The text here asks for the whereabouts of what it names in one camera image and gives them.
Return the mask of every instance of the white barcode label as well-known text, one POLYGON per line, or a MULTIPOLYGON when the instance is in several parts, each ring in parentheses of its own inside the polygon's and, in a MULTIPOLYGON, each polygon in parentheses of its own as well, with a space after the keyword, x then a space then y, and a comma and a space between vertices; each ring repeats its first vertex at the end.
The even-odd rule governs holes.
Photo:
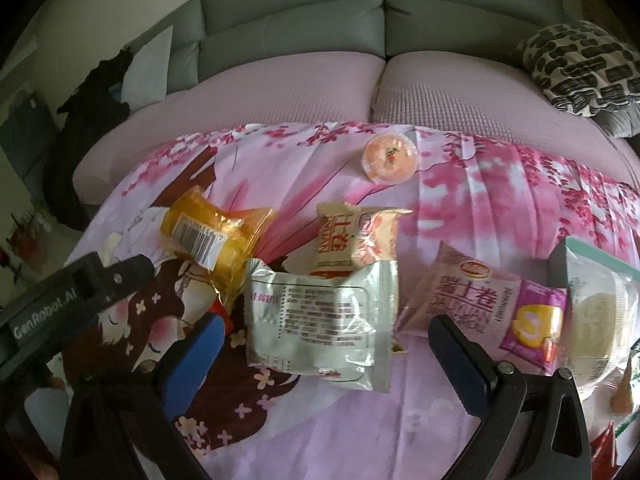
POLYGON ((172 239, 187 251, 197 264, 213 270, 220 250, 226 242, 226 235, 180 213, 172 239))

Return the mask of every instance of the round pink container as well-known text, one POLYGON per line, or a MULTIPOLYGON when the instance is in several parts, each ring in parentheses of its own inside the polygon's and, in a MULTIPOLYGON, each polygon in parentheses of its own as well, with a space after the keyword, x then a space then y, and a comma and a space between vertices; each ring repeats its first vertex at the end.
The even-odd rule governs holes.
POLYGON ((418 150, 403 134, 379 134, 364 148, 362 169, 376 184, 400 184, 418 169, 418 150))

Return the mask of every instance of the pink sofa seat cover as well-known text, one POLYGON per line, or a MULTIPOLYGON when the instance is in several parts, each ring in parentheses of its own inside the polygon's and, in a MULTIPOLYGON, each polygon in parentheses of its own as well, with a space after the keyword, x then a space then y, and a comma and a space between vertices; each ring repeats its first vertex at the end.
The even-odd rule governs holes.
POLYGON ((74 173, 85 204, 101 204, 130 170, 178 136, 247 123, 369 121, 384 60, 357 52, 273 57, 217 74, 131 116, 74 173))
POLYGON ((624 139, 556 110, 527 73, 495 61, 436 51, 397 56, 383 75, 373 120, 526 144, 639 188, 640 160, 624 139))

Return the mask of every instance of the pink snack package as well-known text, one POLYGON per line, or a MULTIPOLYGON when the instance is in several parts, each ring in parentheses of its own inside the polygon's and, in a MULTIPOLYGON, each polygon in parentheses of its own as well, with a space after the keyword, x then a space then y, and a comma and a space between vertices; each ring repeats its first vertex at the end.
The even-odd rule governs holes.
POLYGON ((398 325, 401 333, 426 336, 431 319, 448 314, 464 335, 481 344, 493 359, 513 361, 517 356, 550 374, 555 368, 565 306, 564 289, 494 269, 441 242, 433 265, 417 285, 398 325))

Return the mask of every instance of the sofa backrest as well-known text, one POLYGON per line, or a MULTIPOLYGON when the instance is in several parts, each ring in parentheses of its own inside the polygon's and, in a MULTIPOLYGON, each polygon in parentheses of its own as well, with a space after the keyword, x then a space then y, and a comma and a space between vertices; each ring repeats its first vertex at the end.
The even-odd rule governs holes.
POLYGON ((172 93, 244 63, 304 52, 388 58, 445 50, 518 66, 517 44, 565 19, 562 0, 189 0, 129 46, 136 52, 174 26, 172 93))

